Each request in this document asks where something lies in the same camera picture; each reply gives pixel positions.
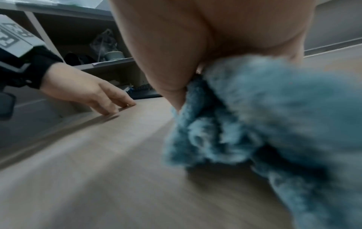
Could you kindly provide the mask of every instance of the plastic bag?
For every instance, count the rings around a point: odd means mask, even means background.
[[[98,56],[97,62],[104,61],[104,55],[107,53],[118,51],[117,40],[110,29],[98,35],[90,44],[90,47]]]

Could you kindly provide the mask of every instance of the black sleeve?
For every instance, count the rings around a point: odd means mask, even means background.
[[[9,86],[22,87],[28,85],[35,89],[40,88],[42,79],[50,66],[54,63],[63,62],[61,58],[45,47],[35,47],[22,58],[10,57],[2,50],[0,60],[15,67],[30,63],[30,66],[23,73],[15,73],[0,68],[0,74],[3,75],[2,80],[6,81]]]

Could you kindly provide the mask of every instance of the desk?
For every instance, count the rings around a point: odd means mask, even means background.
[[[2,229],[290,229],[249,165],[166,166],[172,127],[164,98],[118,117],[88,114],[2,155]]]

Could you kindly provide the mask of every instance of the hand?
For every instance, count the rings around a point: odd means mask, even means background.
[[[180,110],[200,65],[261,54],[300,62],[315,0],[109,0],[149,83]]]
[[[116,86],[64,63],[49,68],[40,90],[53,98],[86,104],[103,115],[118,113],[115,104],[121,108],[136,104]]]

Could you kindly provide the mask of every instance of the towel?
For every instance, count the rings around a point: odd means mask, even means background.
[[[362,228],[358,77],[255,55],[226,58],[195,77],[174,115],[167,163],[251,160],[295,228]]]

